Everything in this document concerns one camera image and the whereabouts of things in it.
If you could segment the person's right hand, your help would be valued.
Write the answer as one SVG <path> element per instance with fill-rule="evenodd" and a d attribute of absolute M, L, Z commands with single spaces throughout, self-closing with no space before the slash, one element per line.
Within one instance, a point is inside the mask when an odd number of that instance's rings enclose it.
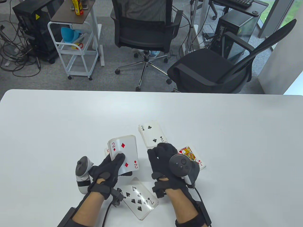
<path fill-rule="evenodd" d="M 153 171 L 152 178 L 157 181 L 152 188 L 157 198 L 163 198 L 167 194 L 166 189 L 181 189 L 185 196 L 193 201 L 185 180 L 173 174 L 169 167 L 171 157 L 178 154 L 177 149 L 169 143 L 159 143 L 157 147 L 148 149 L 147 154 Z"/>

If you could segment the person's left hand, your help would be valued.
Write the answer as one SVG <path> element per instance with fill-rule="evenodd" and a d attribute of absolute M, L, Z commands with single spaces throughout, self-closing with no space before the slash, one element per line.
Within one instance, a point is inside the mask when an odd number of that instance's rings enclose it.
<path fill-rule="evenodd" d="M 98 192 L 105 200 L 110 196 L 111 190 L 118 182 L 118 173 L 120 167 L 125 161 L 125 155 L 119 153 L 114 160 L 108 155 L 99 166 L 93 166 L 89 170 L 92 177 L 92 183 L 88 187 L 88 192 Z"/>

